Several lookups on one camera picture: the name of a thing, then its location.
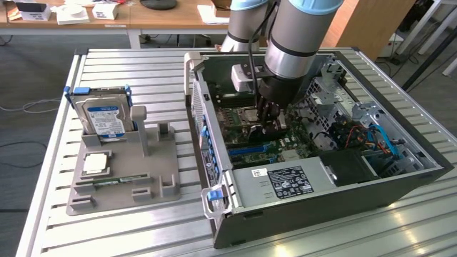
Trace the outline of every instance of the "aluminum profile table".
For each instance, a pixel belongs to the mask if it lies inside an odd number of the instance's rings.
[[[124,86],[146,107],[146,125],[176,128],[182,197],[174,202],[69,217],[65,205],[81,123],[61,101],[17,256],[454,256],[457,171],[385,208],[216,250],[202,214],[200,179],[184,104],[184,53],[212,49],[89,50],[76,55],[68,86]],[[453,164],[457,140],[362,53],[340,49]],[[356,81],[348,88],[369,97]]]

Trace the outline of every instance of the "hard drive label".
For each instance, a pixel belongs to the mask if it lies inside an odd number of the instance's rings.
[[[117,138],[125,134],[122,121],[117,118],[120,114],[117,106],[89,107],[86,110],[97,135],[104,138]]]
[[[272,170],[268,175],[280,199],[314,192],[301,166]]]

